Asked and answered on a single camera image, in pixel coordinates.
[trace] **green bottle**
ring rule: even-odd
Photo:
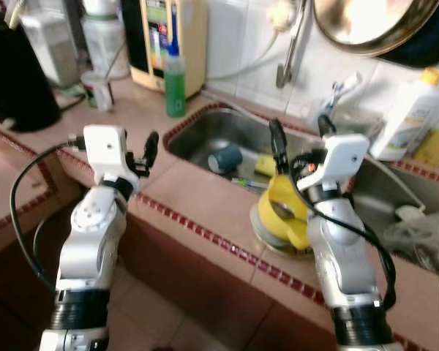
[[[177,7],[172,5],[173,40],[164,60],[166,107],[171,117],[185,116],[185,64],[177,43]]]

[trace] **sink basin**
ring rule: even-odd
[[[289,156],[321,145],[315,137],[307,137],[304,133],[288,130],[286,134]],[[168,150],[209,171],[209,154],[230,144],[240,148],[243,162],[236,171],[222,176],[268,183],[269,177],[254,171],[259,154],[271,154],[268,121],[262,118],[250,118],[230,108],[207,110],[168,141]],[[434,194],[439,194],[439,189],[434,189],[439,187],[438,184],[414,175],[397,175],[426,203],[427,213],[439,211],[439,198],[432,198]],[[398,207],[416,205],[396,181],[367,160],[363,162],[354,184],[352,193],[356,212],[378,235],[382,235],[390,224],[399,221],[394,214]]]
[[[287,133],[288,150],[293,154],[320,145],[311,138]],[[254,171],[260,154],[271,154],[268,121],[244,116],[230,108],[208,110],[201,118],[178,133],[168,144],[172,154],[209,170],[208,156],[229,145],[238,146],[243,161],[225,178],[245,178],[268,183],[270,178]]]

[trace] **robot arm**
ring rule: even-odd
[[[285,141],[276,141],[285,134],[274,133],[279,122],[272,122],[275,124],[271,127],[272,143],[286,145]],[[370,238],[372,243],[378,243],[378,239],[364,233],[363,222],[339,188],[339,181],[354,176],[361,167],[369,141],[363,135],[334,135],[323,139],[323,149],[296,157],[288,167],[297,195],[310,208],[307,235],[339,349],[402,351],[386,322],[386,310],[390,306],[384,306],[375,270],[367,255],[364,238]],[[278,158],[275,160],[277,168],[286,168],[278,165]],[[387,304],[393,303],[394,296]]]
[[[55,309],[42,334],[40,351],[103,351],[113,270],[125,231],[127,201],[138,191],[157,153],[157,133],[145,156],[127,152],[126,132],[113,126],[87,126],[84,144],[94,170],[93,186],[72,212],[72,229],[60,255]]]

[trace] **metal pan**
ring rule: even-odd
[[[314,0],[315,19],[341,50],[378,56],[409,40],[429,20],[439,0]]]

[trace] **sponge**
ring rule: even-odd
[[[272,155],[260,154],[255,164],[255,172],[273,177],[277,164]]]

